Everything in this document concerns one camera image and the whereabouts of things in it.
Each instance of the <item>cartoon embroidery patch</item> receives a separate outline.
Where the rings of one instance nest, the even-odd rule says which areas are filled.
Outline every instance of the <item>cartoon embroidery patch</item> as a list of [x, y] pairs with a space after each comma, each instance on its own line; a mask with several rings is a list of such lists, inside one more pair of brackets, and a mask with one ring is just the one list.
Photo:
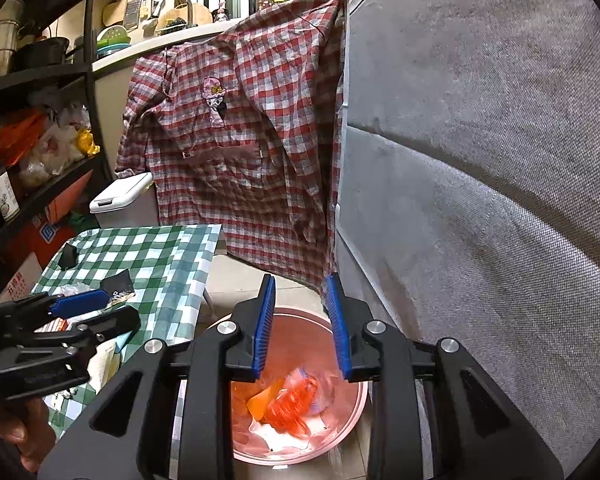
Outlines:
[[206, 104], [211, 108], [211, 127], [224, 127], [224, 112], [226, 103], [224, 102], [226, 90], [222, 88], [220, 81], [215, 77], [207, 77], [202, 91], [202, 97], [206, 99]]

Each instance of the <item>tile floor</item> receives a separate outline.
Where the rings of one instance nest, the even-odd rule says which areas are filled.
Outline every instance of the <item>tile floor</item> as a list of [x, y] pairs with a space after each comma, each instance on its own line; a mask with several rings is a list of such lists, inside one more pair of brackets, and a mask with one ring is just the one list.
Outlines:
[[[254, 298], [264, 272], [230, 256], [214, 256], [206, 291], [218, 316], [230, 313], [236, 303]], [[322, 314], [320, 296], [311, 289], [276, 276], [276, 304], [299, 306]], [[196, 332], [208, 326], [203, 305]], [[367, 403], [354, 431], [333, 451], [288, 468], [273, 469], [235, 461], [236, 480], [353, 480], [364, 479], [369, 449], [370, 405]]]

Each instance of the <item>human hand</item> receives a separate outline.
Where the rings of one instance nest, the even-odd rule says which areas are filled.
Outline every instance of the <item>human hand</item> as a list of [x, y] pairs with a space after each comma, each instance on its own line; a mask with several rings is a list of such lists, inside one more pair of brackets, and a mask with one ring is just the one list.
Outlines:
[[0, 437], [18, 447], [20, 462], [32, 473], [56, 443], [56, 434], [48, 424], [49, 410], [42, 399], [24, 402], [0, 402]]

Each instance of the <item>trash can lid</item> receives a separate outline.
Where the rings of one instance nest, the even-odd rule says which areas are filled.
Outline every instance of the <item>trash can lid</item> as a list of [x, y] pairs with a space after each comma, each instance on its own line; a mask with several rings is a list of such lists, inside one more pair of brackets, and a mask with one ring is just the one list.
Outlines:
[[89, 211], [97, 214], [122, 209], [149, 189], [153, 183], [154, 176], [150, 172], [114, 180], [110, 186], [91, 200]]

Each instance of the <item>spice jar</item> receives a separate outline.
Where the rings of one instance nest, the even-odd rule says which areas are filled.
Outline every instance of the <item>spice jar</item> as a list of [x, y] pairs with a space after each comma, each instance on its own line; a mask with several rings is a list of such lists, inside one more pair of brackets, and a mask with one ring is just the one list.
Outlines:
[[16, 195], [11, 187], [11, 181], [9, 175], [4, 167], [4, 164], [0, 162], [0, 213], [5, 221], [10, 220], [13, 216], [17, 215], [20, 207], [16, 200]]

